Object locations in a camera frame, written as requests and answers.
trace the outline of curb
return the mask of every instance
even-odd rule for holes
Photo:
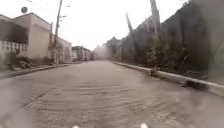
[[[167,72],[162,72],[162,71],[155,71],[150,68],[144,68],[144,67],[139,67],[139,66],[134,66],[134,65],[129,65],[125,63],[120,63],[120,62],[113,62],[114,64],[124,66],[130,69],[138,70],[145,72],[149,74],[150,76],[169,80],[175,83],[178,83],[180,85],[183,85],[183,87],[191,87],[196,90],[201,90],[205,92],[210,92],[219,96],[224,96],[224,86],[216,83],[211,83],[203,80],[198,80],[190,77],[185,77],[182,75],[177,75],[173,73],[167,73]]]
[[[26,69],[26,70],[21,70],[21,71],[15,71],[15,72],[11,72],[11,73],[6,73],[6,74],[0,75],[0,79],[14,77],[14,76],[20,76],[20,75],[25,75],[25,74],[30,74],[30,73],[33,73],[33,72],[49,70],[49,69],[53,69],[53,68],[65,67],[65,66],[69,66],[69,65],[70,64],[64,64],[64,65],[47,66],[47,67],[40,67],[40,68],[33,68],[33,69]]]

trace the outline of sky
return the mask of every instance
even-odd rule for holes
[[[161,22],[173,15],[187,0],[156,0]],[[59,0],[0,0],[0,14],[14,18],[28,8],[46,21],[55,22]],[[72,43],[93,50],[115,36],[128,34],[125,11],[132,27],[136,28],[151,15],[150,0],[63,0],[59,36]]]

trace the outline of street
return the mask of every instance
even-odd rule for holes
[[[109,61],[0,80],[0,128],[223,128],[224,98]]]

